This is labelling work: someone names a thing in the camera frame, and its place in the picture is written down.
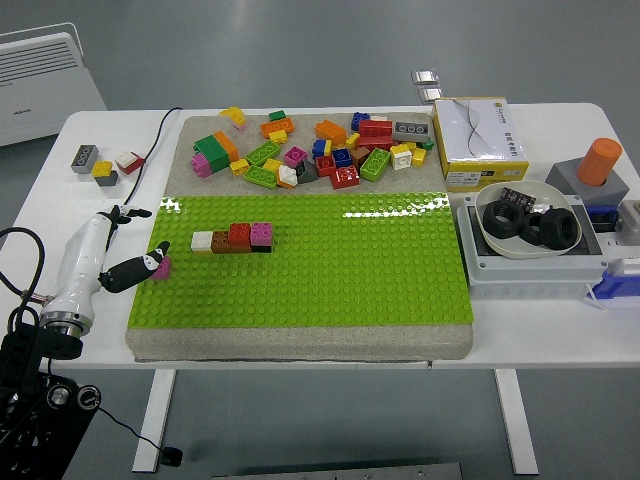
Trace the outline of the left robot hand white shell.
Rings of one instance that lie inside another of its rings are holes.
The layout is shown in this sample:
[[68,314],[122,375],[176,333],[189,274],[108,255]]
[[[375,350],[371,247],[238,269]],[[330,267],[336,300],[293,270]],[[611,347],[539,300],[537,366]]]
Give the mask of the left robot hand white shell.
[[106,252],[117,228],[134,217],[151,213],[129,206],[114,206],[91,217],[66,243],[53,299],[42,309],[43,326],[75,327],[81,334],[93,325],[92,296],[104,288],[111,293],[127,290],[150,278],[165,258],[170,243],[163,241],[150,252],[103,271]]

